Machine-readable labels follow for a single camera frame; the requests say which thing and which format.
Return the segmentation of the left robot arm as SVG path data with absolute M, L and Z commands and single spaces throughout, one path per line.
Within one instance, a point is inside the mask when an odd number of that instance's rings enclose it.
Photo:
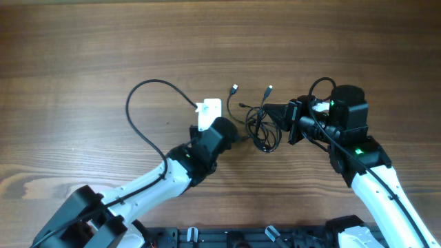
M 216 170 L 216 160 L 238 138 L 237 127 L 218 117 L 191 141 L 171 149 L 163 162 L 126 185 L 95 192 L 75 190 L 35 236 L 33 247 L 142 247 L 137 219 L 180 196 Z

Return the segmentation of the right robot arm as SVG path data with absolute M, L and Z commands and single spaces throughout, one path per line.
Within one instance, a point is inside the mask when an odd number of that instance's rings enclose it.
M 402 189 L 391 159 L 368 134 L 369 106 L 361 88 L 335 86 L 326 99 L 308 93 L 263 109 L 289 132 L 290 144 L 309 138 L 328 145 L 334 171 L 364 203 L 390 247 L 439 247 Z

